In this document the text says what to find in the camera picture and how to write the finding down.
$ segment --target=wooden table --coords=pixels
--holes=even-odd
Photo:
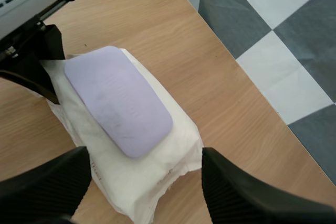
[[[336,207],[335,186],[187,0],[76,0],[48,22],[62,31],[67,54],[126,48],[193,119],[205,146],[272,185]],[[44,99],[5,80],[0,93],[1,180],[74,148]],[[74,219],[131,223],[94,183]],[[178,179],[154,220],[211,222],[199,171]]]

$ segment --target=black metal bracket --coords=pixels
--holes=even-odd
[[[58,0],[0,41],[0,77],[16,82],[59,104],[48,73],[40,60],[65,59],[62,35],[43,20],[67,2]]]

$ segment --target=gray plastic object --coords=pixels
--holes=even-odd
[[[168,110],[119,48],[104,47],[72,58],[64,71],[89,112],[125,155],[147,154],[171,131]]]

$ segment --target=checkered floor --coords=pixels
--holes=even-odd
[[[199,0],[198,11],[336,184],[336,0]]]

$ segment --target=black plastic part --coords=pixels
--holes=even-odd
[[[57,0],[0,41],[0,77],[29,88],[51,102],[59,104],[48,73],[40,60],[65,59],[61,32],[55,25],[44,26],[50,16],[67,2]],[[12,56],[1,54],[13,46]]]
[[[0,62],[0,77],[27,87],[59,104],[48,73],[39,63],[44,59],[65,59],[61,32],[55,25],[36,31],[17,49],[18,56]]]
[[[214,224],[336,223],[330,206],[272,187],[203,148],[202,188]]]
[[[75,148],[0,183],[0,223],[71,217],[90,182],[88,151],[86,147]]]

